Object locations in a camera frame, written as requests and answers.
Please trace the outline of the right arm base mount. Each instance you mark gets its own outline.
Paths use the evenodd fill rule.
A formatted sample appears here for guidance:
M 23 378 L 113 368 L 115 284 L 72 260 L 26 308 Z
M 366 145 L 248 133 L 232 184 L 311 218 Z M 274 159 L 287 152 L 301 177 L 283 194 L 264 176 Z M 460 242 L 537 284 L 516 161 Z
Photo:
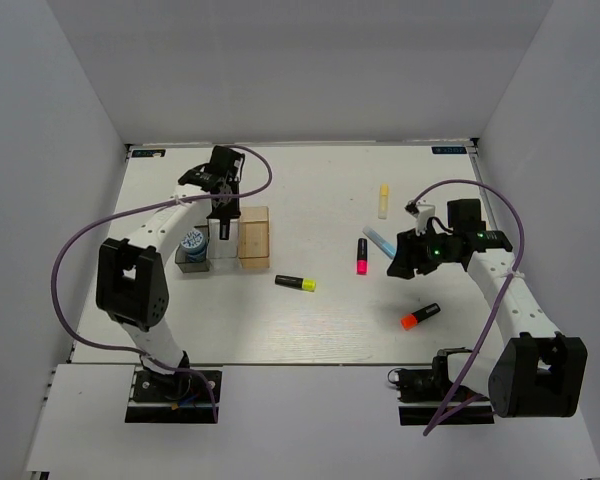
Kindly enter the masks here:
M 387 373 L 387 382 L 397 391 L 401 426 L 426 426 L 435 414 L 452 385 L 448 379 L 449 356 L 469 353 L 466 348 L 439 350 L 427 368 L 394 368 Z M 446 417 L 441 426 L 494 424 L 494 412 L 486 400 L 476 401 L 453 416 Z

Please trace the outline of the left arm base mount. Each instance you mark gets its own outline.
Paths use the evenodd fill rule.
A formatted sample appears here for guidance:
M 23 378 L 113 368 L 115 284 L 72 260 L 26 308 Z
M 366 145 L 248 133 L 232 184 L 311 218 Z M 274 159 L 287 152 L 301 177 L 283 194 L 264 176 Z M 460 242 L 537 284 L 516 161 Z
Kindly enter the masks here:
M 127 403 L 127 424 L 214 424 L 214 409 L 204 382 L 159 377 L 137 368 Z

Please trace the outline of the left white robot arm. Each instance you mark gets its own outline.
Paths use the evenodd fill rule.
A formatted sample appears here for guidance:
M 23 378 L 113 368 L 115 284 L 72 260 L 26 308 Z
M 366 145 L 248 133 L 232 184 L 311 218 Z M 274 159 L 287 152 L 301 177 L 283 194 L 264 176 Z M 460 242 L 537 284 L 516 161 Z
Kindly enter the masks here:
M 199 226 L 208 228 L 209 258 L 237 256 L 241 212 L 236 195 L 244 159 L 243 153 L 215 146 L 207 162 L 178 179 L 169 206 L 125 238 L 105 240 L 99 250 L 96 305 L 146 354 L 143 367 L 158 374 L 157 387 L 171 399 L 189 392 L 192 377 L 165 320 L 165 262 Z

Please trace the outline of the green black highlighter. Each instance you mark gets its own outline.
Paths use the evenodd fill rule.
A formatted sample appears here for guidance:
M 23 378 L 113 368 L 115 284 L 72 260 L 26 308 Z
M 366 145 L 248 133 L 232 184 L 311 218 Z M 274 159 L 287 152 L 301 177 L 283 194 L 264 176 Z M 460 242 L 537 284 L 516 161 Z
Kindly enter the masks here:
M 231 220 L 229 218 L 222 218 L 219 221 L 219 239 L 221 241 L 228 241 L 230 239 Z

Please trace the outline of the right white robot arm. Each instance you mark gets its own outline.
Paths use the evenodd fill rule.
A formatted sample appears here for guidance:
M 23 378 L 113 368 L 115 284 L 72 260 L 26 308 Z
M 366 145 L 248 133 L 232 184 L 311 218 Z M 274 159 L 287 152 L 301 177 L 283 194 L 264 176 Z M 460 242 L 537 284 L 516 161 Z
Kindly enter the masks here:
M 412 279 L 443 264 L 461 265 L 494 310 L 504 349 L 494 358 L 464 347 L 441 349 L 429 369 L 399 373 L 404 399 L 460 402 L 478 394 L 504 418 L 573 416 L 587 349 L 546 316 L 514 268 L 510 241 L 482 219 L 480 201 L 448 202 L 448 228 L 442 232 L 434 227 L 434 206 L 410 203 L 406 209 L 416 226 L 398 234 L 388 275 Z

